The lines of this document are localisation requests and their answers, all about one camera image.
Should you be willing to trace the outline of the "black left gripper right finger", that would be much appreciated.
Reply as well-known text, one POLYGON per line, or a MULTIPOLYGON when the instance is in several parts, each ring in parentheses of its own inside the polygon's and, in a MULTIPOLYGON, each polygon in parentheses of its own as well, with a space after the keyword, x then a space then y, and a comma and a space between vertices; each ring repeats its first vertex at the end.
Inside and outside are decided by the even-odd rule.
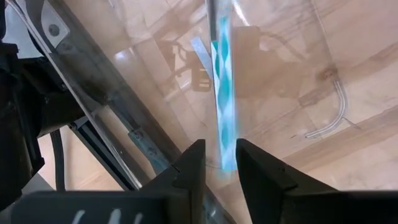
POLYGON ((246 139, 236 141, 236 162, 253 223, 314 223, 318 205, 296 200, 336 192, 246 139))

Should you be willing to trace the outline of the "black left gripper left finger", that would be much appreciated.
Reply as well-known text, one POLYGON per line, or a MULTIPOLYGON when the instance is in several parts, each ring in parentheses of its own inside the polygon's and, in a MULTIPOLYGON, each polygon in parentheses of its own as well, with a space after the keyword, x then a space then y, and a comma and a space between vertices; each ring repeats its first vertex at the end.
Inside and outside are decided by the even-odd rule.
POLYGON ((140 222, 201 223, 205 177, 205 140, 199 139, 140 189, 146 199, 155 203, 141 212, 140 222))

